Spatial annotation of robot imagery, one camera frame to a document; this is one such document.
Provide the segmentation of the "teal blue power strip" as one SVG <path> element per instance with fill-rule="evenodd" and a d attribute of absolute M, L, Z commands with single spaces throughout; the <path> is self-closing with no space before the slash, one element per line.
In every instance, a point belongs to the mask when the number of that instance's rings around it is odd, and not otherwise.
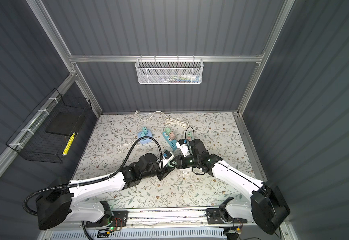
<path fill-rule="evenodd" d="M 163 138 L 166 140 L 166 142 L 168 143 L 168 145 L 170 146 L 170 148 L 173 150 L 173 151 L 176 151 L 178 148 L 176 147 L 176 142 L 177 140 L 174 139 L 174 140 L 170 140 L 169 136 L 166 134 L 166 132 L 163 132 L 162 133 L 163 135 Z"/>

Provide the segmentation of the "pink plug adapter cube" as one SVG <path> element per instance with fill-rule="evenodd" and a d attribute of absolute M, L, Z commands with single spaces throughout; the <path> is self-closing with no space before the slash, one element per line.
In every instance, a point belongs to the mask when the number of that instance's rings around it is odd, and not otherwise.
<path fill-rule="evenodd" d="M 174 140 L 176 138 L 175 134 L 173 132 L 170 132 L 169 133 L 169 138 L 170 138 L 170 140 Z"/>

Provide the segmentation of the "green plug adapter cube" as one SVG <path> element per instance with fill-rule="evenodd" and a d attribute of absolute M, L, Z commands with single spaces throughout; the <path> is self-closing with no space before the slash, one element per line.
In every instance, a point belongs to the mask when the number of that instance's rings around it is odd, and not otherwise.
<path fill-rule="evenodd" d="M 176 166 L 176 161 L 175 160 L 171 160 L 171 161 L 169 161 L 168 163 L 167 163 L 167 165 L 169 166 L 169 167 L 175 167 Z"/>
<path fill-rule="evenodd" d="M 169 136 L 169 134 L 171 133 L 171 129 L 170 128 L 165 128 L 164 131 L 166 132 L 166 134 Z"/>

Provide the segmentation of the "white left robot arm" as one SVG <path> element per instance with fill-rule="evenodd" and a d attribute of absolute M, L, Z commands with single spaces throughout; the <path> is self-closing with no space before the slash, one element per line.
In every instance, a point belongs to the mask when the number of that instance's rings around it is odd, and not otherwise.
<path fill-rule="evenodd" d="M 58 179 L 37 194 L 38 228 L 48 230 L 64 222 L 84 221 L 98 226 L 115 223 L 110 206 L 105 201 L 89 204 L 86 199 L 107 192 L 118 192 L 137 186 L 141 180 L 157 177 L 162 180 L 173 167 L 175 156 L 165 151 L 161 158 L 145 154 L 136 163 L 122 165 L 115 173 L 87 180 Z"/>

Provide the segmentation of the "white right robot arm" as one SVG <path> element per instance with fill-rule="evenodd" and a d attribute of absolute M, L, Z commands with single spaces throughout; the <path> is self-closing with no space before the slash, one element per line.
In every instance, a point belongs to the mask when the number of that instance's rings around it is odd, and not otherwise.
<path fill-rule="evenodd" d="M 221 157 L 210 154 L 201 140 L 188 142 L 181 139 L 177 148 L 181 150 L 178 156 L 169 151 L 163 154 L 165 167 L 179 170 L 197 168 L 233 187 L 248 200 L 241 204 L 228 197 L 219 205 L 219 211 L 211 216 L 212 219 L 228 224 L 253 221 L 263 232 L 272 235 L 290 214 L 290 208 L 276 184 L 252 178 L 233 168 Z"/>

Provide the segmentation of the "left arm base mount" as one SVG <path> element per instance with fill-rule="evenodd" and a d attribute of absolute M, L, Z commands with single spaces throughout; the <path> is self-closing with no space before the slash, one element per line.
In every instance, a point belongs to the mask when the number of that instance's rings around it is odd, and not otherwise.
<path fill-rule="evenodd" d="M 125 227 L 128 220 L 128 211 L 112 211 L 112 214 L 105 214 L 99 221 L 92 223 L 86 222 L 87 228 L 100 227 Z"/>

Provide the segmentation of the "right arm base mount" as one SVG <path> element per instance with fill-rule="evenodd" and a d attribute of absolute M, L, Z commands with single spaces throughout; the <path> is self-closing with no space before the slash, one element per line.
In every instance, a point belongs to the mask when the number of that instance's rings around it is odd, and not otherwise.
<path fill-rule="evenodd" d="M 217 224 L 246 224 L 248 220 L 231 217 L 225 210 L 208 208 L 204 211 L 209 225 Z"/>

